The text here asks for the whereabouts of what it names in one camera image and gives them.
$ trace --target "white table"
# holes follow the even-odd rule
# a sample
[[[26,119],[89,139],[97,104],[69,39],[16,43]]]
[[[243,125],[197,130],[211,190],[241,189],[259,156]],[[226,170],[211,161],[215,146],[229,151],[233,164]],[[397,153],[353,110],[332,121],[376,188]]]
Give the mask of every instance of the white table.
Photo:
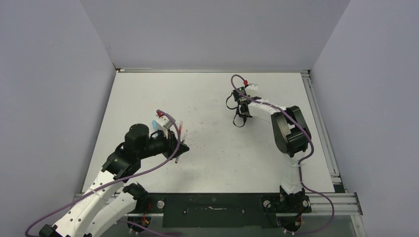
[[[286,164],[276,147],[272,125],[258,118],[237,128],[235,111],[225,107],[234,73],[118,73],[112,87],[83,192],[106,158],[124,141],[131,125],[150,127],[156,109],[184,121],[190,151],[178,164],[131,179],[149,192],[159,193],[270,193],[278,192]],[[305,184],[320,192],[334,192],[319,134],[301,74],[241,73],[259,85],[259,96],[279,106],[301,108],[311,131],[315,152],[303,166]],[[141,162],[141,171],[164,161],[163,155]]]

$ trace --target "purple cable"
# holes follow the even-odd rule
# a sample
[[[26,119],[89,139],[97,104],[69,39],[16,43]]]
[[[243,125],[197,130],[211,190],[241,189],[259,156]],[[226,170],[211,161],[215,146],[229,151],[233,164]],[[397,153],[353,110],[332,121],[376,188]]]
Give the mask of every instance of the purple cable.
[[[321,230],[323,230],[324,228],[326,228],[327,226],[329,226],[330,225],[330,223],[333,221],[333,219],[334,219],[334,217],[335,217],[335,206],[333,205],[333,202],[332,202],[332,200],[330,200],[330,198],[329,197],[327,197],[326,195],[324,195],[323,193],[320,193],[320,192],[318,192],[318,191],[314,191],[314,190],[312,190],[312,189],[310,189],[310,188],[308,188],[304,183],[303,183],[303,181],[302,181],[302,171],[301,171],[301,162],[303,161],[303,160],[305,160],[305,159],[308,159],[310,156],[312,156],[313,155],[313,153],[314,153],[314,145],[313,145],[313,142],[311,141],[311,138],[310,138],[310,136],[307,134],[307,132],[300,126],[300,124],[298,124],[290,115],[288,115],[287,114],[287,112],[285,112],[283,109],[281,109],[280,107],[278,107],[278,106],[275,106],[275,105],[273,105],[273,104],[271,104],[271,103],[268,103],[268,102],[260,102],[260,101],[257,101],[257,100],[254,100],[254,99],[252,99],[252,98],[250,98],[249,96],[247,96],[247,95],[245,95],[245,94],[243,94],[241,91],[239,91],[238,89],[237,89],[237,87],[234,85],[234,83],[233,83],[233,78],[234,77],[239,77],[240,79],[242,79],[242,81],[245,81],[245,79],[241,76],[241,75],[238,75],[238,74],[234,74],[232,77],[231,77],[231,85],[233,86],[233,88],[234,88],[234,90],[237,92],[237,93],[239,93],[241,96],[243,96],[243,97],[245,97],[246,99],[248,99],[248,100],[250,100],[250,101],[252,101],[252,102],[255,102],[255,103],[258,103],[258,104],[264,104],[264,105],[268,105],[268,106],[271,106],[271,107],[273,107],[273,108],[275,108],[275,109],[277,109],[277,110],[279,110],[285,117],[287,117],[303,134],[304,134],[304,136],[307,138],[307,140],[308,140],[308,143],[310,144],[310,148],[311,148],[311,151],[310,151],[310,153],[308,154],[308,155],[306,155],[306,156],[304,156],[303,158],[301,158],[299,161],[298,161],[298,172],[299,172],[299,175],[300,175],[300,182],[301,182],[301,185],[305,188],[305,189],[307,189],[308,191],[310,191],[310,192],[312,192],[312,193],[315,193],[315,194],[318,194],[318,195],[320,195],[320,196],[322,196],[322,197],[324,197],[324,198],[326,198],[327,199],[327,201],[329,201],[330,202],[330,205],[332,206],[332,216],[331,216],[331,218],[330,218],[330,220],[324,225],[324,226],[322,226],[322,227],[320,227],[320,228],[318,228],[318,229],[315,229],[315,230],[312,230],[312,231],[304,231],[304,232],[295,232],[294,234],[295,235],[303,235],[303,234],[312,234],[312,233],[315,233],[315,232],[319,232],[319,231],[321,231]]]
[[[172,116],[170,116],[169,114],[167,114],[167,113],[165,113],[165,112],[163,112],[163,111],[161,111],[161,110],[157,110],[156,112],[157,112],[157,113],[162,113],[162,115],[166,116],[166,117],[167,117],[167,118],[171,121],[171,123],[173,124],[174,129],[176,130],[176,133],[177,133],[177,137],[178,137],[178,139],[177,139],[177,145],[176,145],[176,148],[174,149],[173,153],[170,155],[170,157],[169,157],[169,158],[167,158],[167,159],[166,159],[163,163],[161,163],[161,164],[157,165],[157,166],[156,166],[156,167],[154,167],[154,168],[151,168],[151,169],[146,170],[146,171],[143,171],[143,172],[141,172],[141,173],[134,174],[134,175],[131,175],[131,176],[127,176],[127,177],[125,177],[125,178],[117,179],[117,180],[114,180],[114,181],[109,182],[109,183],[107,183],[107,184],[104,184],[104,185],[102,185],[102,186],[100,186],[100,187],[96,188],[96,189],[94,190],[95,192],[97,192],[97,191],[99,191],[99,190],[101,190],[101,189],[103,189],[103,188],[105,188],[105,187],[107,187],[107,186],[109,186],[109,185],[116,184],[116,183],[118,183],[118,182],[125,181],[125,180],[131,179],[131,178],[135,178],[135,177],[138,177],[138,176],[143,175],[143,174],[148,174],[148,173],[150,173],[151,171],[154,171],[154,170],[156,170],[156,169],[158,169],[158,168],[162,167],[163,165],[167,164],[169,161],[171,161],[171,160],[173,159],[173,156],[176,154],[176,152],[179,150],[179,147],[180,147],[180,132],[179,132],[179,128],[176,126],[175,120],[174,120],[174,118],[173,118]],[[42,220],[44,220],[45,218],[48,218],[48,217],[50,217],[50,216],[54,215],[55,213],[60,212],[60,211],[62,211],[62,210],[64,210],[64,209],[66,209],[66,208],[68,208],[68,207],[70,207],[70,206],[72,206],[72,205],[76,204],[77,202],[79,202],[79,201],[81,201],[81,200],[85,199],[87,196],[89,196],[89,195],[91,195],[91,194],[93,194],[93,191],[90,191],[90,192],[88,192],[87,194],[83,195],[81,198],[79,198],[79,199],[77,199],[77,200],[75,200],[75,201],[73,201],[73,202],[71,202],[71,203],[69,203],[69,204],[67,204],[67,205],[65,205],[65,206],[63,206],[63,207],[61,207],[61,208],[59,208],[59,209],[55,210],[55,211],[52,211],[52,212],[50,212],[50,213],[48,213],[48,214],[44,215],[43,217],[40,217],[39,219],[37,219],[36,221],[34,221],[32,224],[30,224],[30,225],[26,228],[26,230],[25,230],[25,236],[26,236],[26,237],[39,237],[39,236],[34,236],[34,235],[30,235],[30,234],[29,234],[29,231],[31,230],[31,228],[32,228],[34,225],[38,224],[39,222],[41,222],[41,221],[42,221]]]
[[[144,227],[144,226],[142,226],[142,225],[140,225],[140,224],[137,224],[137,223],[135,223],[135,222],[132,222],[132,221],[126,221],[126,220],[118,220],[118,222],[122,222],[122,223],[128,223],[128,224],[131,224],[131,225],[133,225],[133,226],[137,226],[137,227],[140,227],[140,228],[142,228],[143,230],[145,230],[145,231],[148,231],[148,232],[150,232],[151,234],[142,234],[142,235],[144,235],[144,236],[164,236],[164,237],[179,237],[180,236],[180,233],[179,232],[166,232],[166,233],[158,233],[158,232],[156,232],[156,231],[153,231],[153,230],[150,230],[150,229],[148,229],[148,228],[146,228],[146,227]]]

